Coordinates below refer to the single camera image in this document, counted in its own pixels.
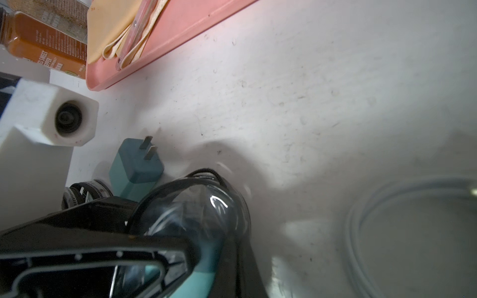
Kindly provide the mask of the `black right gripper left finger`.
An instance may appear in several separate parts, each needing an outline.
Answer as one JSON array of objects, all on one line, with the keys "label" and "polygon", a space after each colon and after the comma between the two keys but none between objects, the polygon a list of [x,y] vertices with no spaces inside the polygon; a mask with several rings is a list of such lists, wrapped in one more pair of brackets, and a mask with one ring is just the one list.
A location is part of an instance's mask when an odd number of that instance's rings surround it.
[{"label": "black right gripper left finger", "polygon": [[98,199],[1,232],[4,298],[164,298],[191,274],[183,237],[130,230],[137,204]]}]

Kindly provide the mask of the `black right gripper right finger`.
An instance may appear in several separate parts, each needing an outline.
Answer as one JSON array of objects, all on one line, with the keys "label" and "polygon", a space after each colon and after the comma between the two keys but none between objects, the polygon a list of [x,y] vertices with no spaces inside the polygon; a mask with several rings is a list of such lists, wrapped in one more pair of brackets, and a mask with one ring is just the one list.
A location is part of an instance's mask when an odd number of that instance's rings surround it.
[{"label": "black right gripper right finger", "polygon": [[234,235],[226,238],[210,298],[266,298],[263,284],[249,238],[238,241]]}]

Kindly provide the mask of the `teal wall charger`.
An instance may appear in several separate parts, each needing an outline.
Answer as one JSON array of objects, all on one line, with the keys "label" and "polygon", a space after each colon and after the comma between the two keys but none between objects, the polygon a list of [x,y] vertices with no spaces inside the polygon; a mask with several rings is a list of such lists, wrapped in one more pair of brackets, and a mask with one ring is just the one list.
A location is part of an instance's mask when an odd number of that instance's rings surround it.
[{"label": "teal wall charger", "polygon": [[139,202],[157,184],[165,168],[152,139],[147,136],[122,142],[109,170],[113,195]]}]

